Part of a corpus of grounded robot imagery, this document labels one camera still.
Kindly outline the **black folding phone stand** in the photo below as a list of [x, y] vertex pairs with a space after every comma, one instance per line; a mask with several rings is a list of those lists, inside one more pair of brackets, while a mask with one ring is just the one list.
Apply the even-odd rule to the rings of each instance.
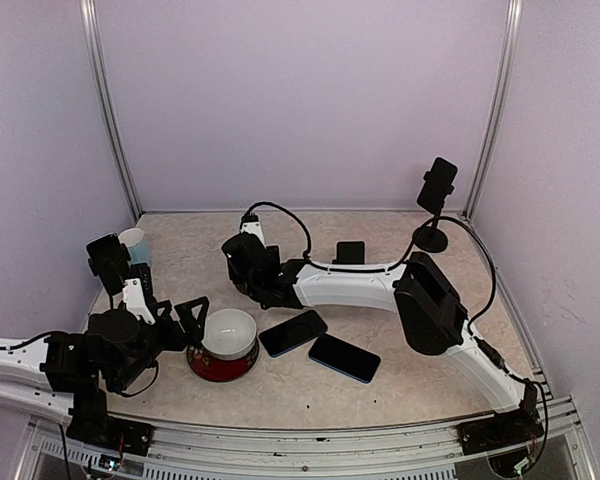
[[337, 265], [363, 265], [366, 263], [366, 246], [364, 241], [340, 241], [336, 244]]

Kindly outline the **blue-edged black smartphone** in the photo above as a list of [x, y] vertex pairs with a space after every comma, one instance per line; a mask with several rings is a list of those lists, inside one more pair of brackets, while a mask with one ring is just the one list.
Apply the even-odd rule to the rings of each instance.
[[316, 339], [308, 356], [325, 367], [365, 384], [372, 381], [381, 363], [378, 355], [329, 334]]

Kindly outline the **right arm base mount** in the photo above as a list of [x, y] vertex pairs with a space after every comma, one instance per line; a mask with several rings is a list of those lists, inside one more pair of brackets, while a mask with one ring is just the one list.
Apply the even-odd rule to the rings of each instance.
[[464, 455], [514, 446], [533, 437], [545, 438], [548, 433], [546, 396], [538, 382], [524, 379], [523, 385], [523, 398], [514, 410], [457, 426]]

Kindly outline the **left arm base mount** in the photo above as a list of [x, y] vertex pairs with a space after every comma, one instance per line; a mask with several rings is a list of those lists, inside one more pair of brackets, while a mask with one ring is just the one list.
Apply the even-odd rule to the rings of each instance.
[[142, 457], [148, 454], [154, 427], [111, 416], [107, 410], [106, 395], [101, 390], [75, 393], [69, 416], [66, 434], [70, 439], [120, 454]]

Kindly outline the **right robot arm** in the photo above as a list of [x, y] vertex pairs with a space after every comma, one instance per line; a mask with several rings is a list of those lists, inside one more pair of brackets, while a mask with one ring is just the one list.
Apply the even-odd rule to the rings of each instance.
[[276, 247], [248, 232], [221, 250], [230, 280], [264, 309], [334, 305], [397, 314], [412, 350], [448, 361], [486, 397], [498, 413], [491, 423], [498, 442], [511, 444], [529, 429], [537, 387], [470, 328], [459, 293], [428, 254], [415, 252], [395, 268], [282, 262]]

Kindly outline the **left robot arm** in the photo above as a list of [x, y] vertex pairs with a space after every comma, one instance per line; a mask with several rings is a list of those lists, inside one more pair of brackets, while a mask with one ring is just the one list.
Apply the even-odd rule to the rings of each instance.
[[0, 378], [28, 386], [31, 393], [16, 400], [41, 406], [72, 439], [109, 449], [146, 444], [151, 426], [110, 415], [107, 397], [133, 397], [131, 385], [144, 371], [159, 369], [162, 353], [199, 343], [209, 305], [207, 297], [178, 305], [121, 302], [90, 315], [82, 333], [0, 339]]

